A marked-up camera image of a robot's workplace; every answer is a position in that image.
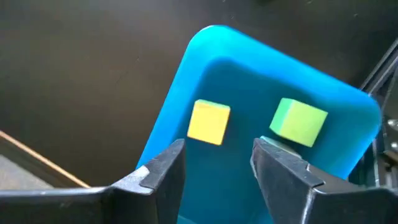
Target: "dark table surface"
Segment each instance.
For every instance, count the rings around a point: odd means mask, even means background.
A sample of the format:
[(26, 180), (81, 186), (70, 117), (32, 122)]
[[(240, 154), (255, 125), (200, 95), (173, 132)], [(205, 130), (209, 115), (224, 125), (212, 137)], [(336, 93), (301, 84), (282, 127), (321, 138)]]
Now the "dark table surface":
[(0, 129), (112, 183), (135, 168), (185, 47), (212, 24), (359, 86), (398, 37), (398, 2), (3, 0)]

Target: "wooden block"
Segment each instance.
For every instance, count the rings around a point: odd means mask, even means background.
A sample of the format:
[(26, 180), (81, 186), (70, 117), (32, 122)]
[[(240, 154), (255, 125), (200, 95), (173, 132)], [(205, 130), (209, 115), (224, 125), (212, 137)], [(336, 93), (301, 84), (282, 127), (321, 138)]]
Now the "wooden block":
[(269, 127), (279, 136), (312, 147), (327, 115), (313, 106), (282, 98)]
[(187, 136), (221, 145), (231, 108), (206, 100), (196, 100)]

